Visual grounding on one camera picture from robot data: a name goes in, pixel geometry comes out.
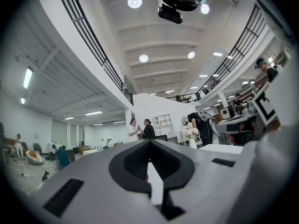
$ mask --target woman in white shirt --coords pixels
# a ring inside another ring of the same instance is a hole
[[[19,152],[20,152],[21,157],[24,160],[21,136],[19,134],[17,134],[17,138],[14,141],[15,141],[14,148],[17,151],[18,158],[20,159],[20,154],[19,154]]]
[[[131,119],[130,128],[128,129],[129,133],[129,142],[138,141],[138,129],[136,130],[134,126],[136,125],[136,119]]]

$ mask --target round ceiling light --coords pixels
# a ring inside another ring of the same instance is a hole
[[[147,62],[148,59],[149,59],[149,57],[147,55],[141,55],[139,57],[139,61],[141,61],[141,62]]]
[[[210,8],[207,4],[202,4],[200,6],[200,11],[203,13],[203,14],[208,14],[209,11],[210,11]]]
[[[142,0],[128,0],[128,5],[131,8],[138,8],[142,4]]]
[[[195,57],[195,52],[194,51],[189,52],[188,58],[192,59],[193,57]]]

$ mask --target black railing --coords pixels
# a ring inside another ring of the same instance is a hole
[[[133,95],[127,90],[125,84],[117,74],[109,58],[104,52],[97,36],[90,26],[87,17],[80,5],[79,0],[61,0],[68,12],[73,24],[80,33],[82,39],[97,59],[104,71],[109,75],[114,84],[120,89],[123,95],[133,104]]]
[[[266,21],[262,16],[261,9],[254,5],[252,13],[248,19],[248,22],[242,31],[241,36],[236,42],[235,46],[232,48],[230,53],[221,63],[219,68],[214,72],[214,74],[207,80],[207,82],[194,94],[181,95],[180,99],[182,102],[183,99],[187,96],[192,97],[189,102],[200,100],[206,94],[208,94],[213,88],[218,85],[221,80],[223,80],[246,56],[251,47],[254,45],[258,37],[260,36],[262,30],[266,25]],[[176,100],[176,97],[170,97],[169,99]]]

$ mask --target gray floor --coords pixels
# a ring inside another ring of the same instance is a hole
[[[42,165],[31,165],[28,163],[27,158],[25,160],[20,160],[20,163],[16,163],[16,158],[9,158],[9,163],[6,168],[4,168],[7,177],[11,185],[27,195],[42,183],[42,177],[45,170],[49,173],[48,178],[59,172],[55,161],[45,160],[46,155],[43,155],[44,164]],[[79,159],[81,155],[75,154],[75,159]]]

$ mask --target flower vase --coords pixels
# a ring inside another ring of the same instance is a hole
[[[189,147],[197,149],[196,142],[194,139],[189,139]]]

